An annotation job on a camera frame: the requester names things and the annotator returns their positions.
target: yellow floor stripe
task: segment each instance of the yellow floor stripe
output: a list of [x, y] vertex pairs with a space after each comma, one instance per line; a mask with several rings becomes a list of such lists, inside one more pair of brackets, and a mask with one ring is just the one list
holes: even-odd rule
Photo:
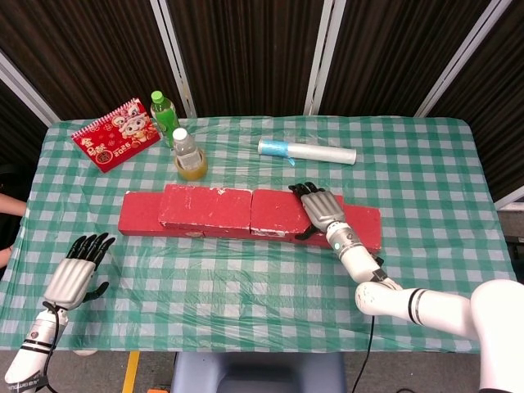
[[139, 358], [140, 351], [132, 350], [129, 352], [128, 368], [125, 370], [125, 379], [124, 385], [122, 386], [122, 393], [133, 393], [134, 379], [137, 376]]

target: cable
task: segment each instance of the cable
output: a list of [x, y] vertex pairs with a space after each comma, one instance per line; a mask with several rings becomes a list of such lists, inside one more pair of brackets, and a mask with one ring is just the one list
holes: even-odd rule
[[[49, 350], [49, 353], [47, 354], [46, 363], [43, 366], [43, 376], [47, 377], [47, 368], [49, 367], [49, 360], [51, 360], [51, 355], [53, 351], [56, 349], [56, 344], [58, 343], [58, 332], [60, 331], [60, 322], [58, 320], [58, 310], [56, 309], [54, 305], [52, 305], [48, 301], [44, 301], [42, 305], [55, 315], [55, 336], [54, 336], [54, 340], [52, 341], [51, 349]], [[58, 393], [57, 391], [55, 391], [52, 388], [49, 382], [47, 382], [47, 388], [49, 389], [51, 393]]]
[[368, 363], [369, 353], [371, 352], [371, 343], [373, 342], [373, 331], [374, 330], [375, 330], [375, 316], [373, 315], [371, 317], [371, 330], [369, 331], [368, 352], [366, 353], [366, 359], [364, 359], [364, 362], [362, 363], [362, 367], [360, 368], [360, 373], [357, 376], [357, 379], [355, 381], [355, 384], [353, 385], [353, 389], [351, 390], [351, 393], [356, 392], [357, 385], [359, 384], [359, 381], [360, 381], [360, 377], [362, 377], [364, 369], [366, 368], [366, 364]]

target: table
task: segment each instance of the table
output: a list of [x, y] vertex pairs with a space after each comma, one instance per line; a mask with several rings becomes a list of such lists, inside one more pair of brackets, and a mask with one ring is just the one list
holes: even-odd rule
[[[70, 312], [62, 349], [365, 350], [370, 318], [329, 250], [279, 242], [125, 237], [128, 190], [183, 183], [163, 142], [102, 174], [69, 136], [88, 120], [54, 124], [5, 279], [0, 348], [20, 346], [58, 262], [85, 233], [116, 236], [95, 276], [111, 286]], [[313, 180], [346, 201], [380, 208], [385, 270], [403, 287], [468, 296], [513, 278], [470, 128], [402, 117], [251, 117], [183, 120], [208, 155], [198, 184], [272, 188]], [[258, 156], [260, 138], [357, 149], [354, 166]], [[378, 317], [373, 350], [470, 352], [477, 344]]]

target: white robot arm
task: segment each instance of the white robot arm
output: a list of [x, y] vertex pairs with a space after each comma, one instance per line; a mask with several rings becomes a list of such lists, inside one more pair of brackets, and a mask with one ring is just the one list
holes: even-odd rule
[[67, 326], [67, 311], [97, 299], [109, 286], [104, 282], [95, 291], [87, 292], [91, 277], [115, 241], [113, 237], [105, 240], [106, 237], [107, 233], [82, 236], [59, 263], [43, 296], [47, 310], [38, 315], [7, 370], [9, 391], [33, 393], [46, 386], [54, 392], [47, 379], [47, 366]]
[[367, 315], [390, 315], [481, 344], [482, 393], [520, 393], [524, 364], [524, 286], [509, 280], [481, 284], [469, 300], [422, 288], [402, 289], [387, 277], [363, 247], [335, 197], [312, 183], [289, 187], [302, 201], [312, 224], [357, 282], [355, 301]]

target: cartoon illustration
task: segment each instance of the cartoon illustration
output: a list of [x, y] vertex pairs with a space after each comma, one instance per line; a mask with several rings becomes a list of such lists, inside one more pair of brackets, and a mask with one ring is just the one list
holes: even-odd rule
[[155, 126], [148, 124], [145, 113], [140, 113], [138, 105], [131, 105], [120, 115], [115, 116], [111, 123], [119, 128], [123, 139], [131, 139], [133, 147], [138, 147], [141, 142], [154, 138], [156, 134]]

